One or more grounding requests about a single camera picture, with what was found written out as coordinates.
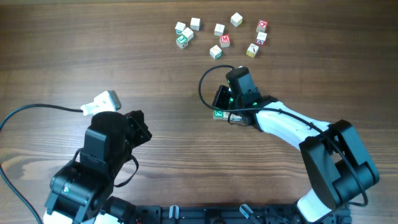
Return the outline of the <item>green Z letter block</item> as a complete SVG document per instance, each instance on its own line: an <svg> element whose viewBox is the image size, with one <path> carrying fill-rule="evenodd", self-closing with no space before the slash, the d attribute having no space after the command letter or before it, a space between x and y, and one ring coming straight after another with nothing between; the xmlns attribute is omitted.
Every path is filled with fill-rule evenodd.
<svg viewBox="0 0 398 224"><path fill-rule="evenodd" d="M214 110L213 111L213 119L223 120L223 118L224 118L224 112L223 111L218 111L218 110Z"/></svg>

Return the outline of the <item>blue-sided white block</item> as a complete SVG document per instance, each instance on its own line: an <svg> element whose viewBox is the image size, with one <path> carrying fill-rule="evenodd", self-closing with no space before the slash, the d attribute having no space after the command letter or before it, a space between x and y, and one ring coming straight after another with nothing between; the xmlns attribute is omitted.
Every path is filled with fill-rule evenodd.
<svg viewBox="0 0 398 224"><path fill-rule="evenodd" d="M230 120L232 122L241 122L242 121L242 117L240 117L238 115L235 115L235 114L232 114Z"/></svg>

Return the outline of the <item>red U letter block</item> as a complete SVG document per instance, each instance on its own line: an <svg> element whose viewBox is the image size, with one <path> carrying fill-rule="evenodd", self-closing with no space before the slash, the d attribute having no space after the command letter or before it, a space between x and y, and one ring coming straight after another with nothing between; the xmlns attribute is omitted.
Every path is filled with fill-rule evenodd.
<svg viewBox="0 0 398 224"><path fill-rule="evenodd" d="M223 113L223 120L229 121L231 119L230 113L229 112L224 112Z"/></svg>

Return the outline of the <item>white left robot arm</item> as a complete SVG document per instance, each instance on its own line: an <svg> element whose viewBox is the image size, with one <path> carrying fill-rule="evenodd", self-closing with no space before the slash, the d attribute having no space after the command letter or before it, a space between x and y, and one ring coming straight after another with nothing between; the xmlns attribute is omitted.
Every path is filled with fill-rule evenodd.
<svg viewBox="0 0 398 224"><path fill-rule="evenodd" d="M94 115L83 147L50 181L44 222L92 221L118 186L115 179L122 166L137 161L132 150L151 137L141 110Z"/></svg>

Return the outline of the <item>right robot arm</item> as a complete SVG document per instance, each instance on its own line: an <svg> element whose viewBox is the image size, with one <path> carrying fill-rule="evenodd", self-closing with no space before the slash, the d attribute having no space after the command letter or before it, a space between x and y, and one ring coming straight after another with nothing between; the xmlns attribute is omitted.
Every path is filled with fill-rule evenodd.
<svg viewBox="0 0 398 224"><path fill-rule="evenodd" d="M295 206L297 223L316 223L354 205L379 182L379 172L354 126L346 120L317 121L261 95L247 67L230 67L210 108L241 117L245 126L273 134L301 153L311 190Z"/></svg>

